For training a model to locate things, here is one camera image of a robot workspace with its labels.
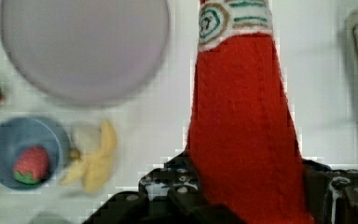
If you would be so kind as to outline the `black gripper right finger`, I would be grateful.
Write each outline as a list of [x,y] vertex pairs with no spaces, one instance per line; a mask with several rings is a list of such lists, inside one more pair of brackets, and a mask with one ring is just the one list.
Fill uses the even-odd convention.
[[358,170],[303,160],[307,205],[315,224],[358,224]]

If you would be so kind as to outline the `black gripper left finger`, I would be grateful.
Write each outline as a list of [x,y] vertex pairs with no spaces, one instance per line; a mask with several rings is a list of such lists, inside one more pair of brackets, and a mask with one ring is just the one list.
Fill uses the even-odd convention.
[[198,173],[182,152],[142,177],[136,191],[112,196],[82,224],[246,224],[204,197]]

